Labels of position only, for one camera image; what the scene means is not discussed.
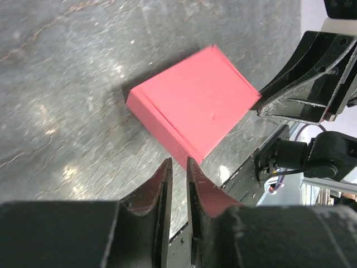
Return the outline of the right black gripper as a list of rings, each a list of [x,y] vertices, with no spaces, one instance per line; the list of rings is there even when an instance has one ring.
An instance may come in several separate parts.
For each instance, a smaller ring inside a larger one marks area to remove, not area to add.
[[[262,89],[260,117],[318,125],[356,101],[356,36],[307,31],[282,70]]]

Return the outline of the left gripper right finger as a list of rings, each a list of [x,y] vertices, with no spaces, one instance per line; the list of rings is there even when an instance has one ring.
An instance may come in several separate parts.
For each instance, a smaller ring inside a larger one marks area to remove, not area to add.
[[[230,207],[236,267],[355,267],[356,212],[338,206]]]

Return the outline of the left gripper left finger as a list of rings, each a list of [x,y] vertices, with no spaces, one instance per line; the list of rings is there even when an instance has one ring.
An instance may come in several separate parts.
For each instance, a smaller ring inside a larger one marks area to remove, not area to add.
[[[2,267],[166,267],[172,160],[120,200],[1,204]]]

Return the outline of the pink cardboard box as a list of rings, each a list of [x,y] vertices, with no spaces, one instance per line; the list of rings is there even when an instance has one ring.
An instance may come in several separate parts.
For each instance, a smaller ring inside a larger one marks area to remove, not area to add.
[[[261,95],[211,45],[131,89],[127,107],[183,167],[202,163]]]

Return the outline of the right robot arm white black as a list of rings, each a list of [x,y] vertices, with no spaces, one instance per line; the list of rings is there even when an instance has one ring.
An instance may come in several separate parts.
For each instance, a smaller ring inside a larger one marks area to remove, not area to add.
[[[356,106],[356,36],[306,31],[282,70],[260,91],[260,117],[319,126]],[[341,181],[356,167],[356,139],[324,131],[306,144],[281,138],[255,159],[257,180],[273,168],[281,175]]]

